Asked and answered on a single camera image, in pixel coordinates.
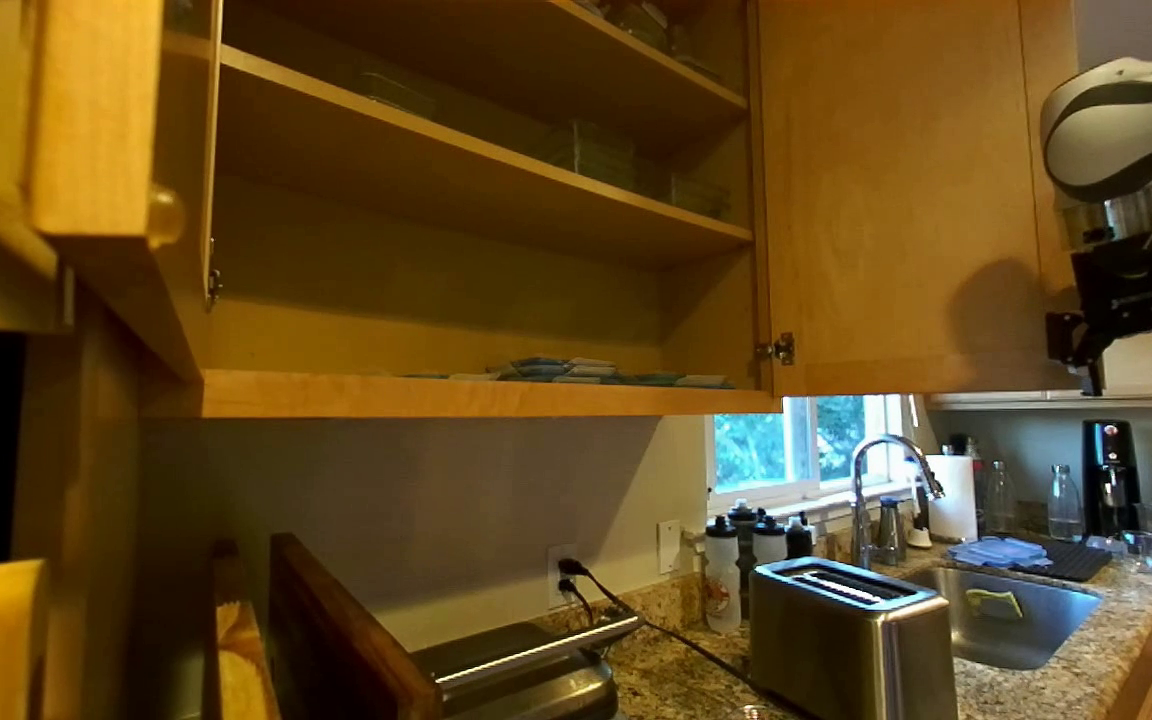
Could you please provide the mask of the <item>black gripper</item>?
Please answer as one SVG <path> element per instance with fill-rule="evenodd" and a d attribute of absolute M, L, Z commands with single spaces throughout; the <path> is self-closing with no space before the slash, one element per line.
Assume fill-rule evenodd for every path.
<path fill-rule="evenodd" d="M 1078 312 L 1045 316 L 1045 345 L 1085 395 L 1106 394 L 1106 352 L 1152 331 L 1152 233 L 1100 242 L 1071 256 Z"/>

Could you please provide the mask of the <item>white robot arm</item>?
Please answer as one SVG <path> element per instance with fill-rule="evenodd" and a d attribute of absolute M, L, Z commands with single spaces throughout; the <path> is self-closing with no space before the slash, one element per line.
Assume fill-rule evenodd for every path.
<path fill-rule="evenodd" d="M 1152 62 L 1117 57 L 1063 79 L 1042 112 L 1050 180 L 1091 209 L 1152 191 Z M 1050 358 L 1087 395 L 1106 394 L 1106 352 L 1152 331 L 1152 222 L 1100 223 L 1071 252 L 1080 309 L 1050 316 Z"/>

